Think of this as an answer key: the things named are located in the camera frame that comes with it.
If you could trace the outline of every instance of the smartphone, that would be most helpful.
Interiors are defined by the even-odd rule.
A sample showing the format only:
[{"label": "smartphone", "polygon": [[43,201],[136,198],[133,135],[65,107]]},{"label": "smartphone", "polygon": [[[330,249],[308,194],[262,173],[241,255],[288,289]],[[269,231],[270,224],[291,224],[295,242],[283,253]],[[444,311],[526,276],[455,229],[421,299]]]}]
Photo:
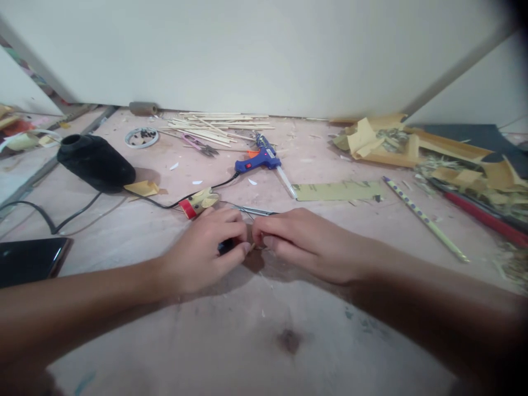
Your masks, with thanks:
[{"label": "smartphone", "polygon": [[0,288],[56,277],[72,243],[70,238],[0,243]]}]

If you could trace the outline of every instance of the wire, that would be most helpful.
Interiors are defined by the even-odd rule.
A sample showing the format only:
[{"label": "wire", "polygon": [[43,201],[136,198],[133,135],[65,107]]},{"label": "wire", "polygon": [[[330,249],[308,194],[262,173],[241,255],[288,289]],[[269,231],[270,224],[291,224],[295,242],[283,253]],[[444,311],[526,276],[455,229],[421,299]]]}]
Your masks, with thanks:
[{"label": "wire", "polygon": [[[239,175],[240,175],[240,172],[235,172],[235,174],[234,174],[229,180],[224,181],[223,183],[220,183],[220,184],[214,185],[213,187],[211,187],[211,189],[215,189],[215,188],[217,188],[217,187],[220,187],[220,186],[226,185],[226,184],[228,184],[228,183],[231,183],[231,182],[232,182],[234,179],[236,179]],[[151,199],[148,198],[148,197],[144,197],[144,196],[139,195],[139,194],[137,194],[137,193],[135,193],[135,192],[132,192],[132,191],[130,191],[130,190],[126,190],[126,191],[127,191],[128,193],[130,193],[130,194],[132,194],[132,195],[134,195],[134,196],[136,196],[136,197],[138,197],[138,198],[140,198],[140,199],[143,199],[143,200],[145,200],[145,201],[148,201],[148,202],[150,202],[151,204],[154,204],[154,205],[156,205],[157,207],[160,207],[160,208],[162,208],[162,209],[172,209],[173,207],[177,206],[180,202],[186,200],[186,199],[189,198],[189,197],[192,197],[194,194],[196,194],[196,193],[198,192],[198,191],[196,191],[196,192],[192,192],[191,194],[184,196],[182,199],[180,199],[179,201],[173,203],[172,205],[162,205],[161,203],[156,202],[155,200],[151,200]]]},{"label": "wire", "polygon": [[71,220],[73,220],[75,217],[77,217],[78,215],[80,215],[81,213],[84,213],[90,206],[92,206],[94,204],[94,202],[97,200],[97,198],[99,198],[101,196],[102,192],[99,192],[91,201],[90,203],[88,203],[88,205],[86,205],[84,208],[82,208],[80,211],[78,212],[75,212],[73,215],[71,215],[70,217],[68,217],[66,220],[64,220],[61,224],[59,224],[58,226],[55,226],[55,224],[53,223],[53,220],[51,220],[51,218],[48,216],[48,214],[44,211],[44,209],[42,209],[40,206],[38,205],[35,205],[34,203],[32,202],[27,202],[27,201],[13,201],[13,202],[10,202],[10,203],[7,203],[5,205],[2,205],[0,206],[0,212],[2,210],[4,210],[5,208],[7,208],[8,206],[13,206],[13,205],[18,205],[18,204],[26,204],[26,205],[29,205],[31,206],[32,208],[36,209],[37,212],[39,212],[42,217],[44,218],[44,220],[46,221],[46,223],[48,224],[48,227],[49,227],[49,231],[51,232],[52,235],[56,235],[60,230],[61,228],[63,228],[66,224],[68,224]]},{"label": "wire", "polygon": [[[213,187],[211,187],[211,189],[214,189],[214,188],[217,188],[217,187],[220,187],[220,186],[223,186],[223,185],[226,185],[230,182],[232,182],[234,179],[236,179],[238,176],[240,175],[240,172],[236,172],[229,180],[227,181],[224,181],[223,183],[220,183],[220,184],[217,184]],[[180,202],[182,202],[183,200],[186,200],[187,198],[193,196],[194,194],[196,194],[195,192],[193,192],[192,194],[189,194],[189,195],[186,195],[184,196],[182,199],[180,199],[178,202],[176,203],[173,203],[172,205],[162,205],[161,203],[158,203],[154,200],[151,200],[150,198],[147,198],[147,197],[144,197],[142,195],[139,195],[139,194],[136,194],[135,192],[132,192],[132,191],[129,191],[129,190],[126,190],[127,192],[129,192],[130,194],[138,197],[138,198],[141,198],[145,201],[148,201],[160,208],[163,208],[163,209],[172,209],[173,207],[175,207],[177,204],[179,204]],[[28,202],[28,201],[13,201],[13,202],[10,202],[10,203],[7,203],[5,205],[2,205],[0,206],[0,212],[3,211],[5,208],[7,208],[8,206],[13,206],[13,205],[18,205],[18,204],[25,204],[25,205],[29,205],[31,206],[32,208],[34,208],[38,213],[41,214],[41,216],[44,218],[44,221],[46,222],[46,224],[48,224],[48,227],[49,227],[49,231],[51,232],[52,235],[56,235],[66,224],[68,224],[70,221],[72,221],[75,217],[77,217],[78,215],[84,213],[90,206],[92,206],[94,204],[94,202],[97,200],[97,198],[99,198],[101,196],[102,192],[99,192],[91,201],[90,203],[88,203],[88,205],[86,205],[84,208],[82,208],[80,211],[78,212],[75,212],[73,215],[71,215],[70,217],[68,217],[66,220],[64,220],[61,224],[59,224],[58,226],[55,226],[55,224],[53,223],[53,220],[51,220],[51,217],[44,211],[44,209],[42,209],[40,206],[32,203],[32,202]]]}]

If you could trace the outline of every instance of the hot glue gun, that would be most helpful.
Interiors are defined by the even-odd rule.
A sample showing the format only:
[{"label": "hot glue gun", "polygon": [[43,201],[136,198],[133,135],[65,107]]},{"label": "hot glue gun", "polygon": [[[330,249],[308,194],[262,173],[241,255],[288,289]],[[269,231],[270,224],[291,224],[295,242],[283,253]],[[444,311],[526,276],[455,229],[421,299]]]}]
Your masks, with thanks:
[{"label": "hot glue gun", "polygon": [[284,174],[284,171],[281,168],[281,161],[277,158],[277,153],[272,145],[270,145],[268,140],[262,134],[257,134],[256,142],[258,151],[248,151],[250,159],[247,161],[236,161],[235,170],[239,173],[245,173],[258,168],[261,165],[266,165],[268,169],[276,169],[280,178],[288,188],[292,198],[297,199],[297,194]]}]

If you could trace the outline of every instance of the scissors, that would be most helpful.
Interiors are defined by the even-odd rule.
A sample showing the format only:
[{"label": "scissors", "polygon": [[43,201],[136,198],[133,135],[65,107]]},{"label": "scissors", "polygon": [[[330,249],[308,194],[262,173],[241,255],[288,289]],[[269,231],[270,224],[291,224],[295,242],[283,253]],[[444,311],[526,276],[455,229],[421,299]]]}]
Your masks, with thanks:
[{"label": "scissors", "polygon": [[207,157],[214,157],[215,154],[220,154],[218,151],[213,149],[210,145],[206,145],[205,143],[201,142],[195,137],[192,137],[191,135],[183,135],[182,138],[187,143],[189,143],[192,147],[194,147],[195,149],[197,149],[198,151],[200,151],[203,155]]},{"label": "scissors", "polygon": [[231,209],[238,209],[241,212],[250,213],[252,215],[257,215],[257,216],[271,216],[271,215],[279,214],[278,212],[270,212],[270,211],[265,211],[262,209],[255,209],[255,208],[250,208],[247,206],[238,206],[238,205],[233,205]]}]

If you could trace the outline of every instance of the purple scissors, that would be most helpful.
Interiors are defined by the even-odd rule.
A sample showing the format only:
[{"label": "purple scissors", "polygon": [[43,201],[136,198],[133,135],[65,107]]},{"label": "purple scissors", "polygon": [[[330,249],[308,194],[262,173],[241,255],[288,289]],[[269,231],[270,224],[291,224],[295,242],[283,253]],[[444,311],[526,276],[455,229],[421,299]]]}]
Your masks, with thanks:
[{"label": "purple scissors", "polygon": [[189,143],[192,147],[200,151],[203,155],[207,157],[214,157],[215,154],[220,154],[218,151],[213,149],[210,145],[206,145],[195,137],[191,135],[183,135],[183,140]]}]

